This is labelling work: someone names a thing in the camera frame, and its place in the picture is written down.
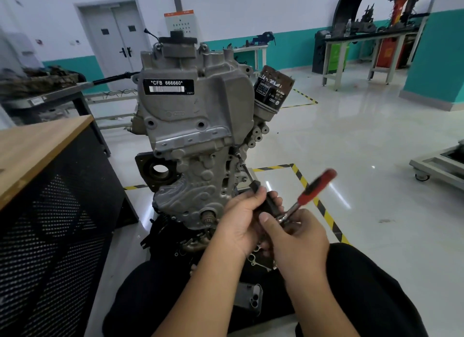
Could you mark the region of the grey table with engine parts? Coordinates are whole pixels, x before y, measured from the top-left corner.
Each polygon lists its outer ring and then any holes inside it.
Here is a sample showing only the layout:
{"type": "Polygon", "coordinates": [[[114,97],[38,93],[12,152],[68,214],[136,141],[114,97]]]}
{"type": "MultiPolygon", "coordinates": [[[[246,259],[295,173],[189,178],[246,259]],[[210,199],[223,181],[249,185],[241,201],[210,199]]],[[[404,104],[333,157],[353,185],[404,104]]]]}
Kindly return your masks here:
{"type": "Polygon", "coordinates": [[[94,86],[83,74],[60,66],[25,68],[25,76],[0,72],[0,106],[14,121],[41,123],[41,114],[71,102],[79,116],[92,116],[83,91],[94,86]]]}

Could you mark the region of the black arch panel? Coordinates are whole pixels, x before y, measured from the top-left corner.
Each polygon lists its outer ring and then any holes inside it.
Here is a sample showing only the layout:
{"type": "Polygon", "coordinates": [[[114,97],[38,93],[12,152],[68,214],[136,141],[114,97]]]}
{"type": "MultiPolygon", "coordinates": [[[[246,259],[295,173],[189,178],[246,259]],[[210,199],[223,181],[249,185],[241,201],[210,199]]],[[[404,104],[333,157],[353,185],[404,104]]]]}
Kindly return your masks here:
{"type": "Polygon", "coordinates": [[[348,35],[376,32],[377,28],[373,19],[374,5],[367,7],[361,20],[356,19],[361,2],[362,0],[339,0],[333,15],[332,37],[345,36],[347,26],[349,26],[348,35]]]}

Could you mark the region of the red workshop machine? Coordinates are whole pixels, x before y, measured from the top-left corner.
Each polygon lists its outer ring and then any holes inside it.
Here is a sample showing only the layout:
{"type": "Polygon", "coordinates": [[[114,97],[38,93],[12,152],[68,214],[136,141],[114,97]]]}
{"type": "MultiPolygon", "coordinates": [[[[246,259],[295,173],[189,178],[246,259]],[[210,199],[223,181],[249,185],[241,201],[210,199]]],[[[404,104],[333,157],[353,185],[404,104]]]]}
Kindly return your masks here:
{"type": "MultiPolygon", "coordinates": [[[[413,24],[409,24],[409,17],[413,13],[418,0],[389,1],[393,2],[393,10],[386,30],[399,30],[413,27],[413,24]]],[[[377,55],[376,67],[390,68],[397,40],[397,38],[387,38],[382,40],[377,55]]]]}

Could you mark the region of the person's left leg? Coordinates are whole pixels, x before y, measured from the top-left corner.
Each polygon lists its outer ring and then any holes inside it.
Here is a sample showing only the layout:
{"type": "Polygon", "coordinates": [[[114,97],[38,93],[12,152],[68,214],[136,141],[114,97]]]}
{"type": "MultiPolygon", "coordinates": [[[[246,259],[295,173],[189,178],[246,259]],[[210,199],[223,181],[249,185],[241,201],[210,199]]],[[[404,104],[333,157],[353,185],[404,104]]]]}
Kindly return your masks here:
{"type": "MultiPolygon", "coordinates": [[[[202,252],[185,256],[152,256],[137,266],[118,289],[102,323],[103,337],[151,337],[172,309],[190,278],[193,264],[202,252]]],[[[247,263],[248,278],[241,281],[259,284],[263,289],[259,316],[234,307],[228,332],[232,333],[275,318],[294,314],[283,278],[278,270],[254,275],[247,263]]]]}

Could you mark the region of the metal gasket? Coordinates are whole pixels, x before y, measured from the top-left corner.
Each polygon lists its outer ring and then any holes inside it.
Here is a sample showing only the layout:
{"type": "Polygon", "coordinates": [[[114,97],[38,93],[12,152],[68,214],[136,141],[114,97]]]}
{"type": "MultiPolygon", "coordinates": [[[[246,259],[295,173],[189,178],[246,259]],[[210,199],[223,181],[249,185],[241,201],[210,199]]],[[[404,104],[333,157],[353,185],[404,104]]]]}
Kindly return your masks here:
{"type": "Polygon", "coordinates": [[[277,269],[277,265],[275,264],[274,259],[267,257],[260,245],[257,245],[255,249],[247,256],[247,262],[252,268],[264,270],[266,272],[277,269]]]}

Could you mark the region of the blue bench vise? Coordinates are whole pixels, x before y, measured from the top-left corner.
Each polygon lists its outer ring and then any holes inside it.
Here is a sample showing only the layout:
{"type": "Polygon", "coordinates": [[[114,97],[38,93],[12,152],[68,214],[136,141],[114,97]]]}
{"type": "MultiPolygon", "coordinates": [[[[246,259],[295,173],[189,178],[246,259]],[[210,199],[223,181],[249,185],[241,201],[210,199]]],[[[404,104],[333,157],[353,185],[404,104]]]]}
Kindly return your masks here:
{"type": "Polygon", "coordinates": [[[276,45],[275,36],[271,31],[264,32],[263,34],[257,35],[250,41],[250,46],[268,46],[270,42],[274,42],[276,45]]]}

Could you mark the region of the grey double door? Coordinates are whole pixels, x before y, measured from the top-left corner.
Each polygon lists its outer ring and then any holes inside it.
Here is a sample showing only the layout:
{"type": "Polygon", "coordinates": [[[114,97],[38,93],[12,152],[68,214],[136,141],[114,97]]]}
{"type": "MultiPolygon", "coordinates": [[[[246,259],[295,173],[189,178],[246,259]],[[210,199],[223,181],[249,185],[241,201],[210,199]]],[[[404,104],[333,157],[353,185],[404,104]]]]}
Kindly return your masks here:
{"type": "Polygon", "coordinates": [[[105,78],[142,69],[150,49],[138,0],[100,0],[75,5],[105,78]]]}

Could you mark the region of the person's leg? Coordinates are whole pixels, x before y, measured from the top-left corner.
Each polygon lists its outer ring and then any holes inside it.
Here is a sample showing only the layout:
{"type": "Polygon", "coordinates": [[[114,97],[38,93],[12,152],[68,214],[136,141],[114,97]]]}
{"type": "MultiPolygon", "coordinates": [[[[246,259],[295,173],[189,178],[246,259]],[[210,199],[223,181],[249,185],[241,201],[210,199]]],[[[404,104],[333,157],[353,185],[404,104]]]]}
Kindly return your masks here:
{"type": "MultiPolygon", "coordinates": [[[[185,256],[152,256],[137,266],[118,289],[102,323],[103,337],[151,337],[172,309],[190,278],[193,264],[202,252],[185,256]]],[[[294,314],[283,278],[278,270],[254,275],[247,263],[248,278],[241,281],[259,284],[263,289],[259,316],[234,307],[228,332],[232,333],[275,318],[294,314]]]]}
{"type": "Polygon", "coordinates": [[[398,281],[364,253],[330,244],[326,268],[335,299],[361,337],[429,337],[398,281]]]}

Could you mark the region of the person's left hand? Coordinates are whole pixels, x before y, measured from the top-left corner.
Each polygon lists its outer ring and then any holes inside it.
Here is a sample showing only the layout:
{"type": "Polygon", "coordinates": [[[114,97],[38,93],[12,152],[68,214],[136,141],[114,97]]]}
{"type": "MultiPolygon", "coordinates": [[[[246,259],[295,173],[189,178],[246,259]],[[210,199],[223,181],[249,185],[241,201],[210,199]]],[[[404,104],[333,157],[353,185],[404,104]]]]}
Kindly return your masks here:
{"type": "MultiPolygon", "coordinates": [[[[257,210],[244,209],[244,193],[231,199],[212,238],[213,248],[219,248],[231,262],[244,263],[247,256],[260,245],[264,236],[257,210]]],[[[271,255],[271,247],[261,247],[264,254],[271,255]]]]}

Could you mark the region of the grey car engine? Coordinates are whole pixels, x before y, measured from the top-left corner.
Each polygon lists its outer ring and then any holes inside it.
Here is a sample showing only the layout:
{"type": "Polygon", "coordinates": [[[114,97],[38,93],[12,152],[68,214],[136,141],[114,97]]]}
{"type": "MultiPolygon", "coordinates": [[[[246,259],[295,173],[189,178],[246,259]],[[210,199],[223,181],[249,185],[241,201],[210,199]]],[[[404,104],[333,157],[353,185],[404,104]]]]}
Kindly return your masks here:
{"type": "Polygon", "coordinates": [[[153,149],[135,160],[155,212],[202,230],[217,227],[239,183],[250,179],[236,154],[246,159],[275,114],[255,104],[250,66],[230,49],[196,43],[171,31],[141,52],[130,131],[148,136],[153,149]]]}

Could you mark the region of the person's left forearm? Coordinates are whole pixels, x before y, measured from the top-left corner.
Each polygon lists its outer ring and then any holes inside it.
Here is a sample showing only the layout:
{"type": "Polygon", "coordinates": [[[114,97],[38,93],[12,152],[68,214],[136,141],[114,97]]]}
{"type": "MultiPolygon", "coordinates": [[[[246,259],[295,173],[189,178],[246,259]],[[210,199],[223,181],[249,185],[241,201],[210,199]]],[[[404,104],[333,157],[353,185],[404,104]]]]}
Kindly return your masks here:
{"type": "Polygon", "coordinates": [[[213,239],[152,337],[226,337],[245,252],[213,239]]]}

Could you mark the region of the red handled ratchet wrench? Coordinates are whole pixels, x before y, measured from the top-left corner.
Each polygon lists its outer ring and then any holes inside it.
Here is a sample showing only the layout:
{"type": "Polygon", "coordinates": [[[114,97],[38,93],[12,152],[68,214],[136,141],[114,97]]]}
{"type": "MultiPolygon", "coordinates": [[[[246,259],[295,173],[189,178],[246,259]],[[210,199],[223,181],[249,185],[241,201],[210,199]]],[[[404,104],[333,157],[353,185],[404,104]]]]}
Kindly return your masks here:
{"type": "Polygon", "coordinates": [[[300,207],[307,205],[310,201],[314,200],[319,193],[321,193],[331,181],[337,176],[337,171],[328,168],[319,177],[314,179],[311,183],[308,183],[304,191],[298,197],[296,203],[284,214],[279,215],[276,220],[283,226],[284,223],[288,222],[293,214],[299,210],[300,207]]]}

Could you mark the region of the black engine stand lever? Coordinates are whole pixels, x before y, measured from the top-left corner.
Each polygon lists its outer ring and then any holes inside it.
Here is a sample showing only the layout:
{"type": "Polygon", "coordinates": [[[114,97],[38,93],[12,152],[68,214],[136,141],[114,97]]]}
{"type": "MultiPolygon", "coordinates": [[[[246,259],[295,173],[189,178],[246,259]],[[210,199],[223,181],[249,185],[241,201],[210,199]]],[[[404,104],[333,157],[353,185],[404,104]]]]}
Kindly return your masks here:
{"type": "Polygon", "coordinates": [[[108,84],[110,82],[116,82],[116,81],[120,81],[120,80],[124,80],[124,79],[131,79],[133,76],[135,76],[137,74],[139,74],[139,71],[138,72],[125,72],[125,73],[123,73],[121,75],[114,75],[114,76],[110,76],[110,77],[107,77],[107,78],[92,81],[92,84],[94,86],[98,86],[98,85],[108,84]]]}

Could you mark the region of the dark smartphone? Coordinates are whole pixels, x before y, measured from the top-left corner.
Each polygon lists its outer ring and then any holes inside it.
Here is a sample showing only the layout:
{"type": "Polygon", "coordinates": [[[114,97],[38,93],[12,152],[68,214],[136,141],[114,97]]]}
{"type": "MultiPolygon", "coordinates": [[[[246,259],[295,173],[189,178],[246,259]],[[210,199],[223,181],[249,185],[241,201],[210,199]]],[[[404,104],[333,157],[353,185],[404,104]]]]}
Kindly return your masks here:
{"type": "Polygon", "coordinates": [[[239,282],[234,307],[239,307],[259,316],[262,311],[263,288],[259,284],[239,282]]]}

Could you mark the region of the white electrical cabinet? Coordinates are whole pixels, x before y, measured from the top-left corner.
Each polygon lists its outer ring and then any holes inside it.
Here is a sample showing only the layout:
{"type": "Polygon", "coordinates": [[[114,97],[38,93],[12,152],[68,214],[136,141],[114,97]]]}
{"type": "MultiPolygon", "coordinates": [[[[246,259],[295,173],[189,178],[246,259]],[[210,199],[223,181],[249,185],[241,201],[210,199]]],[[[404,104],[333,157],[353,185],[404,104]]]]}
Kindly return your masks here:
{"type": "Polygon", "coordinates": [[[185,37],[196,38],[195,48],[199,48],[201,33],[193,10],[165,13],[164,18],[168,32],[182,31],[185,37]]]}

